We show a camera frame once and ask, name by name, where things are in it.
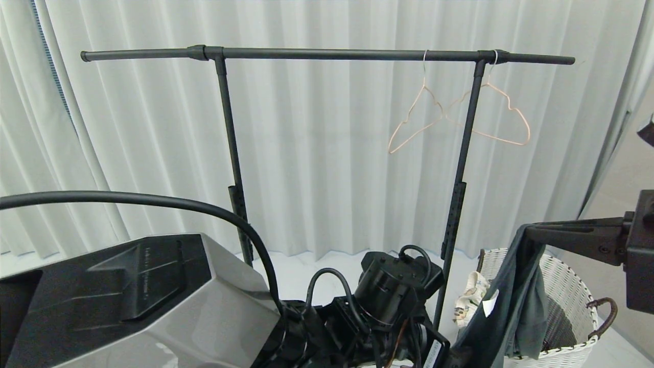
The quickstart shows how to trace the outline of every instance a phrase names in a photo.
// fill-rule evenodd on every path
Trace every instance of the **wire hanger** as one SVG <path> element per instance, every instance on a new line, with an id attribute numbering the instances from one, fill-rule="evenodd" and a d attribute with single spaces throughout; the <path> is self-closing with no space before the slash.
<path id="1" fill-rule="evenodd" d="M 418 92 L 418 96 L 415 96 L 415 100 L 413 100 L 413 103 L 411 104 L 411 107 L 409 108 L 409 113 L 407 113 L 407 118 L 404 119 L 403 121 L 401 121 L 401 122 L 398 124 L 397 128 L 395 128 L 395 131 L 394 131 L 393 134 L 391 135 L 390 140 L 388 141 L 388 153 L 389 153 L 390 155 L 392 155 L 393 153 L 397 152 L 398 149 L 402 148 L 402 146 L 404 146 L 405 144 L 407 144 L 407 143 L 408 143 L 410 140 L 412 140 L 415 136 L 417 136 L 418 134 L 422 133 L 425 129 L 427 129 L 427 128 L 429 128 L 430 126 L 434 125 L 435 123 L 437 123 L 439 120 L 441 120 L 441 119 L 445 116 L 445 112 L 443 111 L 443 106 L 440 104 L 440 102 L 438 102 L 438 100 L 436 99 L 436 96 L 434 95 L 434 93 L 432 92 L 432 90 L 429 89 L 429 87 L 427 87 L 427 66 L 426 66 L 427 51 L 428 51 L 428 50 L 425 50 L 425 51 L 424 51 L 424 55 L 422 56 L 422 88 L 420 88 L 420 92 Z M 418 129 L 415 133 L 413 133 L 413 134 L 411 135 L 411 137 L 408 137 L 404 142 L 400 143 L 399 146 L 397 146 L 397 147 L 391 149 L 390 146 L 393 144 L 393 139 L 395 138 L 395 135 L 398 133 L 398 131 L 400 130 L 400 127 L 401 127 L 403 124 L 406 124 L 406 123 L 409 122 L 409 118 L 411 118 L 411 112 L 413 112 L 413 108 L 415 107 L 415 104 L 418 102 L 418 99 L 420 98 L 420 96 L 421 96 L 421 94 L 422 94 L 423 91 L 427 91 L 427 92 L 431 95 L 432 100 L 434 101 L 434 105 L 437 105 L 438 108 L 439 108 L 440 111 L 441 111 L 441 116 L 440 116 L 438 119 L 432 121 L 431 123 L 429 123 L 429 124 L 423 126 L 422 128 Z"/>
<path id="2" fill-rule="evenodd" d="M 488 80 L 486 81 L 486 83 L 482 84 L 481 87 L 482 88 L 486 87 L 486 86 L 491 87 L 493 90 L 497 91 L 499 94 L 506 97 L 507 108 L 509 109 L 509 111 L 515 111 L 516 113 L 518 113 L 518 115 L 520 115 L 520 118 L 523 120 L 523 123 L 525 124 L 525 127 L 527 129 L 527 138 L 526 138 L 526 140 L 524 142 L 516 142 L 516 141 L 510 141 L 508 139 L 502 139 L 502 138 L 499 138 L 499 137 L 496 137 L 496 136 L 492 136 L 490 134 L 482 133 L 482 132 L 479 132 L 479 131 L 477 131 L 475 129 L 473 129 L 472 132 L 476 133 L 476 134 L 479 134 L 480 136 L 485 136 L 485 137 L 488 137 L 488 138 L 497 139 L 498 141 L 502 141 L 502 142 L 505 142 L 505 143 L 510 143 L 510 144 L 513 144 L 513 145 L 526 145 L 531 140 L 531 128 L 529 127 L 529 122 L 527 121 L 527 119 L 523 115 L 523 112 L 520 111 L 520 109 L 518 109 L 517 107 L 512 107 L 511 106 L 511 98 L 509 97 L 509 95 L 507 95 L 506 92 L 504 92 L 503 90 L 500 90 L 499 88 L 495 87 L 491 83 L 492 69 L 497 64 L 497 57 L 498 57 L 497 50 L 493 50 L 493 51 L 495 51 L 495 61 L 490 66 Z M 454 121 L 454 120 L 450 119 L 450 117 L 448 116 L 448 113 L 450 112 L 450 109 L 452 108 L 452 106 L 456 105 L 457 103 L 461 103 L 466 98 L 466 96 L 470 94 L 470 92 L 471 91 L 467 91 L 458 100 L 455 100 L 454 102 L 450 103 L 450 105 L 447 107 L 447 112 L 445 113 L 445 120 L 448 120 L 448 121 L 451 121 L 451 122 L 454 122 L 454 123 L 456 123 L 458 125 L 463 126 L 463 124 L 461 124 L 460 122 L 457 122 L 457 121 Z"/>

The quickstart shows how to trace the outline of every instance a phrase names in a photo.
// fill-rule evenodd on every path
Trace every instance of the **beige wall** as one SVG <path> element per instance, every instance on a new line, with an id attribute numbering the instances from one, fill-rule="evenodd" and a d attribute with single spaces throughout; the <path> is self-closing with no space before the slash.
<path id="1" fill-rule="evenodd" d="M 599 191 L 584 218 L 619 217 L 633 211 L 642 189 L 654 189 L 654 147 L 637 135 L 636 130 L 654 112 L 654 83 L 651 83 L 639 111 L 625 132 Z M 608 266 L 572 253 L 562 256 L 581 276 L 596 299 L 611 297 L 619 305 L 614 327 L 643 353 L 654 357 L 654 315 L 628 310 L 625 298 L 625 273 L 621 267 Z"/>

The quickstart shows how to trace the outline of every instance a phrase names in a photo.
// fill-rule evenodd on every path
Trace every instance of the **wicker laundry basket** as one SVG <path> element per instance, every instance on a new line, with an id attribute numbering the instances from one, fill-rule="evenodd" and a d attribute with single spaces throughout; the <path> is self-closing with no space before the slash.
<path id="1" fill-rule="evenodd" d="M 507 248 L 481 251 L 477 271 L 492 280 L 500 270 Z M 543 255 L 540 260 L 545 292 L 549 300 L 545 348 L 538 360 L 505 358 L 504 367 L 581 367 L 593 346 L 613 323 L 617 305 L 613 299 L 593 299 L 574 271 L 561 260 Z M 611 313 L 598 325 L 597 306 L 610 303 Z"/>

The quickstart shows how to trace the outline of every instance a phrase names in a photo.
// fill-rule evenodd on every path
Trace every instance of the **clothes rack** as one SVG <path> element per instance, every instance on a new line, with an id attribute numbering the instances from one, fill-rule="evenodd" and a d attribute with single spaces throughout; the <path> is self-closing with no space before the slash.
<path id="1" fill-rule="evenodd" d="M 295 59 L 295 60 L 385 60 L 385 61 L 425 61 L 429 62 L 473 62 L 475 70 L 473 73 L 472 91 L 468 103 L 468 113 L 463 130 L 463 138 L 456 166 L 455 182 L 450 201 L 449 214 L 445 227 L 445 235 L 441 245 L 441 258 L 443 259 L 443 275 L 445 284 L 439 290 L 436 312 L 434 314 L 434 327 L 438 329 L 443 312 L 443 302 L 447 290 L 452 256 L 454 253 L 456 233 L 461 218 L 463 199 L 466 192 L 466 182 L 463 181 L 463 173 L 470 147 L 472 126 L 479 101 L 479 89 L 481 79 L 487 64 L 504 63 L 533 63 L 533 64 L 557 64 L 572 65 L 575 58 L 568 56 L 534 55 L 534 54 L 513 54 L 504 50 L 480 50 L 480 51 L 427 51 L 424 50 L 348 50 L 348 49 L 310 49 L 310 48 L 234 48 L 222 46 L 195 45 L 187 48 L 159 48 L 146 50 L 113 50 L 95 51 L 80 53 L 85 62 L 99 60 L 120 60 L 120 59 L 152 59 L 152 58 L 191 58 L 202 61 L 213 61 L 216 65 L 218 84 L 220 87 L 220 99 L 227 129 L 227 141 L 232 161 L 232 172 L 234 185 L 228 188 L 232 200 L 234 213 L 247 220 L 245 208 L 245 196 L 243 194 L 243 181 L 241 178 L 241 165 L 239 163 L 238 150 L 236 147 L 236 134 L 232 116 L 232 104 L 230 91 L 227 83 L 227 59 Z M 243 251 L 244 261 L 252 266 L 252 244 L 247 236 L 239 231 L 239 241 Z"/>

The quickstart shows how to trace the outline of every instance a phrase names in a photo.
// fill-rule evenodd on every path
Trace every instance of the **vertical rack pole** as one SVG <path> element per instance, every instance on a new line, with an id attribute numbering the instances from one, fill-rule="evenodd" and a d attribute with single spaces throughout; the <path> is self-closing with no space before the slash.
<path id="1" fill-rule="evenodd" d="M 443 303 L 445 300 L 445 291 L 449 272 L 452 266 L 452 256 L 454 255 L 454 246 L 456 242 L 456 232 L 458 231 L 458 220 L 461 218 L 461 209 L 463 208 L 463 197 L 466 193 L 466 182 L 463 181 L 463 173 L 466 168 L 466 159 L 468 157 L 468 148 L 470 147 L 470 138 L 472 136 L 472 124 L 475 120 L 477 111 L 477 102 L 479 101 L 479 90 L 481 89 L 481 79 L 484 76 L 486 60 L 479 60 L 475 65 L 474 79 L 472 81 L 472 90 L 470 92 L 470 102 L 468 104 L 468 114 L 466 115 L 466 124 L 463 129 L 463 139 L 461 150 L 458 155 L 458 164 L 456 166 L 456 176 L 454 189 L 452 190 L 452 200 L 450 202 L 449 214 L 447 215 L 447 226 L 445 227 L 445 238 L 441 247 L 441 259 L 443 263 L 443 275 L 445 283 L 438 293 L 436 303 L 436 313 L 434 313 L 434 327 L 438 329 L 443 314 Z"/>
<path id="2" fill-rule="evenodd" d="M 215 59 L 216 73 L 218 74 L 218 85 L 220 87 L 220 99 L 222 101 L 222 112 L 225 116 L 225 127 L 227 128 L 227 143 L 230 147 L 230 158 L 232 160 L 232 172 L 234 175 L 234 185 L 230 185 L 228 190 L 232 200 L 232 209 L 240 218 L 247 221 L 247 212 L 245 210 L 245 195 L 243 194 L 243 180 L 241 179 L 241 165 L 239 163 L 239 153 L 236 149 L 236 133 L 234 131 L 234 119 L 232 116 L 232 103 L 230 101 L 230 89 L 227 85 L 227 65 L 225 57 L 220 53 Z M 252 244 L 247 235 L 239 229 L 239 241 L 241 251 L 243 252 L 243 261 L 252 266 Z"/>

